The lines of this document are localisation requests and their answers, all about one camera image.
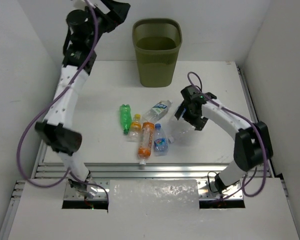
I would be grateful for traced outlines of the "clear crushed plastic bottle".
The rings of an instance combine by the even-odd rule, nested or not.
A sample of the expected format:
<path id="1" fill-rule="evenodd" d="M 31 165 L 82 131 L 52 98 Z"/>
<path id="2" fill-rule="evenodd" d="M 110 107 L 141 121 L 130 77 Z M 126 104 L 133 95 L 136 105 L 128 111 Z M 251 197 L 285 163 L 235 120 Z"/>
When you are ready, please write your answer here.
<path id="1" fill-rule="evenodd" d="M 195 127 L 189 124 L 188 122 L 173 122 L 170 125 L 170 132 L 167 136 L 167 140 L 170 144 L 175 143 L 176 141 L 182 139 L 185 135 L 190 132 L 193 132 Z"/>

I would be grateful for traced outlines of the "clear white label bottle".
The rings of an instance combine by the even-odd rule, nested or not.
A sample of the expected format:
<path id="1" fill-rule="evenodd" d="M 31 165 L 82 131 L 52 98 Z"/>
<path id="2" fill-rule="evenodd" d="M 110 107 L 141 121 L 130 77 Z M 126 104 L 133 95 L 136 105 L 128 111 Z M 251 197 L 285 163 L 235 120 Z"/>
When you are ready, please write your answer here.
<path id="1" fill-rule="evenodd" d="M 152 123 L 156 124 L 160 119 L 162 119 L 169 111 L 172 106 L 170 100 L 161 100 L 156 105 L 154 105 L 150 110 L 148 110 L 141 117 L 142 123 Z"/>

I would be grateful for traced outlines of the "blue cap water bottle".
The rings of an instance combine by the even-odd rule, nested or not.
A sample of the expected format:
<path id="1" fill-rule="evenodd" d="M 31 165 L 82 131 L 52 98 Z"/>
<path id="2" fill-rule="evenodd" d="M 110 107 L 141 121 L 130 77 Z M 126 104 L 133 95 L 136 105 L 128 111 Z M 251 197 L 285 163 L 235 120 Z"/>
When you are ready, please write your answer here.
<path id="1" fill-rule="evenodd" d="M 156 156 L 165 156 L 169 151 L 168 140 L 160 123 L 154 125 L 153 149 Z"/>

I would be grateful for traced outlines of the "small yellow cap bottle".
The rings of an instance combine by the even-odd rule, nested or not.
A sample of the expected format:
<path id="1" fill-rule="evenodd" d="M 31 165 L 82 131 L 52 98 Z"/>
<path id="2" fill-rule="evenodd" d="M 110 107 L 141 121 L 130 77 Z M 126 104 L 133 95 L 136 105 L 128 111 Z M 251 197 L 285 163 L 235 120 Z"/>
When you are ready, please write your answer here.
<path id="1" fill-rule="evenodd" d="M 135 114 L 129 127 L 127 141 L 138 142 L 140 140 L 141 130 L 141 115 Z"/>

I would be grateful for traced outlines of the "tall orange label bottle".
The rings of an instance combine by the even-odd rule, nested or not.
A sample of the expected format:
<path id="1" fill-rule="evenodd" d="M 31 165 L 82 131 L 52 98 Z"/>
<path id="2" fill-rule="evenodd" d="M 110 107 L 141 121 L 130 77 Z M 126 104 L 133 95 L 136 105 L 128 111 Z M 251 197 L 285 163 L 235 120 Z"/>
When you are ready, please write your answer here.
<path id="1" fill-rule="evenodd" d="M 155 131 L 155 125 L 151 122 L 144 122 L 141 128 L 141 137 L 139 141 L 137 156 L 139 165 L 144 167 L 152 153 L 152 143 Z"/>

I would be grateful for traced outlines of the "green crushed plastic bottle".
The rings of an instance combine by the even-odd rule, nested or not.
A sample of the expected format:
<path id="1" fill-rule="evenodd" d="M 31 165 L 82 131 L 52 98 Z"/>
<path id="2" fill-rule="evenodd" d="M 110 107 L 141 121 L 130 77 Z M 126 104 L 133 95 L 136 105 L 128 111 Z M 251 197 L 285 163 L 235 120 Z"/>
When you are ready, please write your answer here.
<path id="1" fill-rule="evenodd" d="M 119 107 L 120 126 L 124 135 L 128 135 L 132 123 L 131 107 L 129 104 L 122 104 Z"/>

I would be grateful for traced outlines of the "blue label water bottle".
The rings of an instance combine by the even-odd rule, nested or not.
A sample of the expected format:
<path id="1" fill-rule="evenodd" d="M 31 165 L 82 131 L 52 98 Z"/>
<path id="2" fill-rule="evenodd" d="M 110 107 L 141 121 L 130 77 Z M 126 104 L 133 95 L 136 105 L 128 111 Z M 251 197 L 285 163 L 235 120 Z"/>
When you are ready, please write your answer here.
<path id="1" fill-rule="evenodd" d="M 168 120 L 168 126 L 171 129 L 183 128 L 183 127 L 186 127 L 188 125 L 188 123 L 183 119 L 182 116 L 179 119 L 177 119 L 175 117 L 175 114 L 176 114 L 176 112 L 177 112 L 178 109 L 179 109 L 179 106 L 174 110 L 172 116 Z"/>

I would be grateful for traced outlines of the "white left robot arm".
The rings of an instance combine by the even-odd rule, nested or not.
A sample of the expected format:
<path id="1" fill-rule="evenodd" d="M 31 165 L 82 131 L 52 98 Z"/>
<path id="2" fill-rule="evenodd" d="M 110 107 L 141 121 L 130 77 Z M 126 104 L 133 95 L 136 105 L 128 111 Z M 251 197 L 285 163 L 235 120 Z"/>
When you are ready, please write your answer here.
<path id="1" fill-rule="evenodd" d="M 97 57 L 95 47 L 100 37 L 122 24 L 131 7 L 129 3 L 114 0 L 104 0 L 103 4 L 109 10 L 107 13 L 86 3 L 82 9 L 75 9 L 67 15 L 68 29 L 58 86 L 43 121 L 34 126 L 78 182 L 85 182 L 90 173 L 84 162 L 74 156 L 83 139 L 79 132 L 71 129 L 79 93 L 92 71 Z"/>

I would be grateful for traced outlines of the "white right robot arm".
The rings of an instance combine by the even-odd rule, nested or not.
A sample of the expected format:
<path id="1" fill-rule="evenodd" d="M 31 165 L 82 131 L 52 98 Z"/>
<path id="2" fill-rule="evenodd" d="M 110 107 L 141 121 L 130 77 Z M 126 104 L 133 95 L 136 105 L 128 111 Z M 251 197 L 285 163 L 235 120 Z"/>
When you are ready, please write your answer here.
<path id="1" fill-rule="evenodd" d="M 180 93 L 183 101 L 174 114 L 176 120 L 183 119 L 196 131 L 202 131 L 211 120 L 234 140 L 233 161 L 213 181 L 218 193 L 273 156 L 269 130 L 264 122 L 253 123 L 236 115 L 224 107 L 214 94 L 201 93 L 192 85 L 186 86 Z"/>

